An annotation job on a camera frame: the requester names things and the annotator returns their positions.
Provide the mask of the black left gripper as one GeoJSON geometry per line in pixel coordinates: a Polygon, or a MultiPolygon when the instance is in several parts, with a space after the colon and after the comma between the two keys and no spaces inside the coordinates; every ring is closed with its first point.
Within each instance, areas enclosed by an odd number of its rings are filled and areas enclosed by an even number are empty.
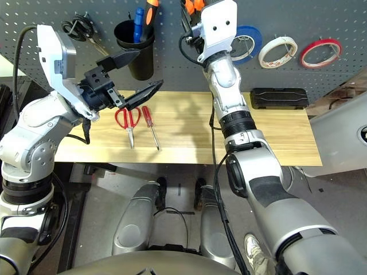
{"type": "Polygon", "coordinates": [[[82,98],[92,111],[101,111],[105,108],[126,108],[128,111],[139,107],[150,100],[163,85],[163,80],[154,81],[147,87],[137,90],[134,95],[124,99],[115,90],[115,84],[107,72],[120,69],[140,55],[139,49],[121,50],[115,54],[105,56],[96,62],[97,66],[86,73],[79,83],[82,89],[82,98]]]}

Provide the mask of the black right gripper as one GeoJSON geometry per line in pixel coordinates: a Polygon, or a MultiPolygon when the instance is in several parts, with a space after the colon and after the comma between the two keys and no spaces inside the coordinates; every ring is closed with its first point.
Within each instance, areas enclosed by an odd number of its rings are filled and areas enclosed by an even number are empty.
{"type": "Polygon", "coordinates": [[[202,25],[196,24],[191,26],[191,16],[184,5],[181,5],[181,22],[186,33],[186,43],[190,47],[195,48],[198,54],[201,54],[204,49],[204,39],[200,36],[202,25]]]}

